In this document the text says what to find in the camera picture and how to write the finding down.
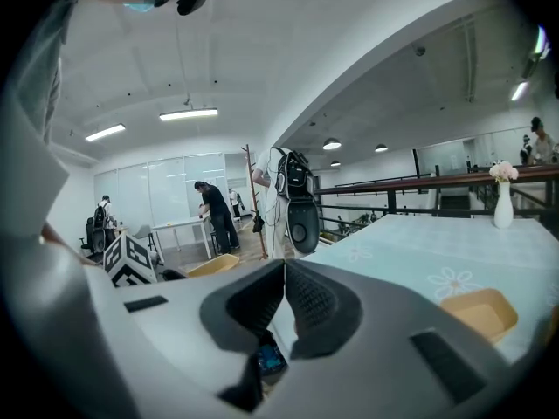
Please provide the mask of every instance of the white table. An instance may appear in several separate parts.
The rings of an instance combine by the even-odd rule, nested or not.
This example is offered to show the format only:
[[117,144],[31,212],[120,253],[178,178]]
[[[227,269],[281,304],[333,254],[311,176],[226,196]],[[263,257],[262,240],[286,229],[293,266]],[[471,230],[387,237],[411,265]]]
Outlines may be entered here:
[[[487,218],[388,215],[304,259],[403,285],[436,304],[497,289],[519,315],[513,331],[495,345],[510,362],[538,341],[538,327],[549,323],[559,305],[559,242],[534,219],[514,219],[499,230]],[[293,322],[283,299],[272,322],[282,352],[297,340]]]
[[208,259],[211,259],[210,247],[208,246],[208,237],[206,235],[206,229],[204,228],[204,222],[209,217],[210,217],[209,214],[205,214],[202,216],[202,218],[200,218],[199,216],[189,217],[188,219],[181,220],[178,222],[167,222],[167,223],[162,223],[161,225],[156,225],[154,227],[151,227],[151,232],[155,233],[155,236],[157,237],[157,241],[155,242],[155,247],[157,249],[157,252],[159,253],[159,256],[161,257],[162,264],[165,264],[165,259],[163,258],[163,248],[161,247],[161,240],[159,238],[158,232],[161,230],[173,230],[173,233],[175,234],[175,240],[176,240],[176,250],[180,251],[181,245],[178,242],[178,236],[176,235],[176,228],[185,227],[185,226],[198,225],[200,227],[200,230],[202,230],[202,236],[204,237],[204,246],[206,247],[206,252],[208,253]]

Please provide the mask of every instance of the fluorescent light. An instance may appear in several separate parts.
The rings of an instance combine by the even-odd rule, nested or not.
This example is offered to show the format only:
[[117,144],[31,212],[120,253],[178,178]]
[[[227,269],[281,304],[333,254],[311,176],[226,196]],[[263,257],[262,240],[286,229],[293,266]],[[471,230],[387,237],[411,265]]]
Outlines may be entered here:
[[113,126],[108,129],[101,130],[97,134],[89,135],[86,137],[86,140],[95,141],[98,140],[99,138],[103,138],[104,136],[111,135],[111,134],[116,134],[117,132],[120,132],[121,130],[125,130],[125,129],[126,128],[122,126],[122,124],[119,124],[117,126]]
[[535,44],[535,54],[541,54],[543,52],[543,48],[545,47],[545,39],[545,30],[541,26],[538,26],[538,41]]
[[528,86],[528,82],[524,81],[521,82],[518,87],[516,87],[516,92],[514,92],[513,97],[511,98],[512,101],[516,101],[517,99],[519,99],[523,94],[524,94],[524,90],[526,90],[526,87]]
[[173,113],[162,113],[159,115],[161,121],[174,121],[174,120],[184,120],[185,118],[196,118],[198,116],[216,116],[216,108],[204,108],[198,110],[186,110],[183,112],[173,112]]
[[324,150],[334,150],[341,145],[342,144],[340,143],[340,141],[337,140],[336,138],[328,138],[326,141],[324,141],[324,146],[322,146],[322,148]]

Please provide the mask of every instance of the white shirt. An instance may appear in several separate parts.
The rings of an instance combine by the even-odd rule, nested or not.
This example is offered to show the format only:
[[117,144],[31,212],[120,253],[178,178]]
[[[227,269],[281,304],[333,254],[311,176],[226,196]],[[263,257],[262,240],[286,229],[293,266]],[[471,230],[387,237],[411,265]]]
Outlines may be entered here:
[[231,200],[231,205],[233,206],[238,205],[237,193],[235,191],[232,190],[229,193],[229,199]]
[[116,228],[116,222],[114,221],[114,215],[111,214],[111,211],[113,209],[113,205],[110,202],[100,202],[99,206],[103,207],[105,209],[105,216],[108,219],[107,221],[107,228],[112,230],[114,228]]
[[[286,154],[290,153],[290,149],[281,148]],[[283,155],[276,148],[270,148],[260,154],[259,159],[256,161],[255,169],[260,169],[266,178],[266,173],[270,177],[270,188],[266,196],[266,210],[271,210],[278,198],[278,191],[276,191],[276,181],[278,180],[278,163]]]
[[553,139],[546,134],[545,139],[542,141],[540,137],[535,141],[535,158],[542,163],[551,163],[553,156],[553,146],[556,143]]

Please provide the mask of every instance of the yellow tray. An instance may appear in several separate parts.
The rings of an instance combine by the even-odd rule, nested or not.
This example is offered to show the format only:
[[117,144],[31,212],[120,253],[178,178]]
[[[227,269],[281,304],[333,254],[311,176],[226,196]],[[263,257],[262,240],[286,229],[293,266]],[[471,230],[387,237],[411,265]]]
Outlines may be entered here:
[[199,276],[213,275],[218,271],[227,271],[238,264],[238,257],[232,255],[223,255],[212,259],[205,264],[199,265],[197,268],[189,271],[189,278],[197,278]]
[[518,313],[495,289],[446,298],[440,306],[492,343],[502,339],[518,323]]

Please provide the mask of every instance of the white vase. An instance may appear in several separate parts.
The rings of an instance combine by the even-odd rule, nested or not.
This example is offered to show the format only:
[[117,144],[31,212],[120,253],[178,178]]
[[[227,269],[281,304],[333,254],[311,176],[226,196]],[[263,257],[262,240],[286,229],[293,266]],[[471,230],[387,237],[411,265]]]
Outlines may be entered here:
[[493,223],[497,228],[508,228],[513,222],[513,203],[510,200],[510,182],[499,183],[499,200]]

